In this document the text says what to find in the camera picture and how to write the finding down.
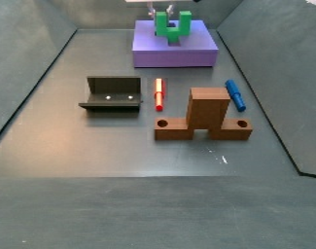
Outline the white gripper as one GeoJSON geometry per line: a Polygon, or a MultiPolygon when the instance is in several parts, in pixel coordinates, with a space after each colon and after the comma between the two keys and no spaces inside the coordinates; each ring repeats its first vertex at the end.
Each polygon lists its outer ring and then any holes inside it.
{"type": "MultiPolygon", "coordinates": [[[[201,2],[203,0],[125,0],[126,3],[141,3],[148,2],[148,9],[149,9],[149,16],[152,18],[156,18],[156,9],[155,9],[155,3],[153,2],[201,2]]],[[[175,3],[169,3],[168,8],[165,9],[168,16],[172,17],[175,10],[175,3]]]]}

